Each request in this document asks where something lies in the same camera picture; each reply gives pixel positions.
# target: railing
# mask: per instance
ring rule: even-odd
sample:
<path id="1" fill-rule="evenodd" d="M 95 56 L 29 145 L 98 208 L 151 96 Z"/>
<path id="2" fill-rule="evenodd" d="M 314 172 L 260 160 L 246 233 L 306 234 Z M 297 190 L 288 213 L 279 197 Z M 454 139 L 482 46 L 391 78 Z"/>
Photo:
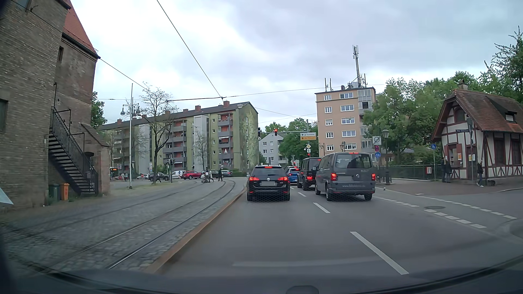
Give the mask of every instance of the railing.
<path id="1" fill-rule="evenodd" d="M 98 173 L 94 169 L 90 158 L 84 154 L 84 151 L 71 136 L 69 128 L 65 125 L 54 106 L 51 107 L 49 131 L 56 138 L 58 144 L 63 148 L 91 189 L 94 190 L 95 194 L 98 194 Z"/>

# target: metal staircase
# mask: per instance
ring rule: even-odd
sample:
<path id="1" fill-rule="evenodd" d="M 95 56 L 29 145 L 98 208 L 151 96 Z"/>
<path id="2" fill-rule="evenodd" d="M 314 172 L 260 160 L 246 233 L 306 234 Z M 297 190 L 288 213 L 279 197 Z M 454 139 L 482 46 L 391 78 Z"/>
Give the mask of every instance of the metal staircase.
<path id="1" fill-rule="evenodd" d="M 78 195 L 98 194 L 98 173 L 56 108 L 51 108 L 49 159 Z"/>

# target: bare tree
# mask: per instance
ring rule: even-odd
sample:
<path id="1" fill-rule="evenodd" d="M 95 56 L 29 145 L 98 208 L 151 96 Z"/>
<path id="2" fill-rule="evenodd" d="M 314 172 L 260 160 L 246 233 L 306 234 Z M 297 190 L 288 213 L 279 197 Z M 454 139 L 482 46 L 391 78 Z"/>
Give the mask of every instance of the bare tree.
<path id="1" fill-rule="evenodd" d="M 176 106 L 171 105 L 172 95 L 160 88 L 154 88 L 144 83 L 146 89 L 144 94 L 140 96 L 145 107 L 140 109 L 142 118 L 147 121 L 152 132 L 154 156 L 153 156 L 153 184 L 156 183 L 157 159 L 158 153 L 165 146 L 171 135 L 171 127 L 173 126 L 175 115 L 178 112 Z"/>
<path id="2" fill-rule="evenodd" d="M 207 155 L 207 136 L 198 130 L 195 131 L 195 156 L 201 158 L 203 168 L 206 168 L 205 157 Z"/>

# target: signpost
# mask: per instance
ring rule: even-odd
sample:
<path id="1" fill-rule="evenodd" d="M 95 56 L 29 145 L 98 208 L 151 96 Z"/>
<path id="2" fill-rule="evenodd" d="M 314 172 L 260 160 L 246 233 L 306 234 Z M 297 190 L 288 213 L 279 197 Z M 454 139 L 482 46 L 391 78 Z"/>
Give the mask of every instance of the signpost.
<path id="1" fill-rule="evenodd" d="M 300 141 L 315 141 L 316 133 L 300 133 Z"/>

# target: apartment building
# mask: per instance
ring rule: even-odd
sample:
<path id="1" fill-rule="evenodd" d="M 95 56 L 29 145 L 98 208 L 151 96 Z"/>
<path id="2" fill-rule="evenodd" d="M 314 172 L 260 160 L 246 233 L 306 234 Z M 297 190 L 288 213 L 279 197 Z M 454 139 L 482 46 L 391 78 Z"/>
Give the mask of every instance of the apartment building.
<path id="1" fill-rule="evenodd" d="M 258 112 L 250 102 L 230 104 L 224 101 L 223 105 L 201 108 L 196 105 L 193 110 L 183 109 L 181 112 L 168 113 L 173 119 L 171 134 L 158 155 L 158 164 L 166 164 L 169 159 L 174 159 L 174 171 L 197 170 L 202 171 L 206 167 L 218 169 L 237 169 L 247 171 L 258 162 Z M 147 122 L 143 118 L 133 119 L 133 132 L 136 126 L 146 126 Z M 129 121 L 118 120 L 115 123 L 103 125 L 102 130 L 129 130 Z M 143 130 L 146 134 L 136 138 L 139 151 L 133 154 L 133 170 L 143 166 L 141 158 L 147 154 L 149 158 L 148 166 L 152 165 L 154 156 L 154 140 L 148 129 Z M 127 147 L 129 149 L 129 136 L 127 135 Z M 123 161 L 123 166 L 128 166 L 127 160 Z"/>
<path id="2" fill-rule="evenodd" d="M 338 91 L 315 94 L 320 156 L 342 151 L 342 142 L 345 151 L 374 154 L 372 140 L 365 138 L 368 126 L 362 121 L 365 111 L 372 111 L 376 90 L 349 85 Z"/>

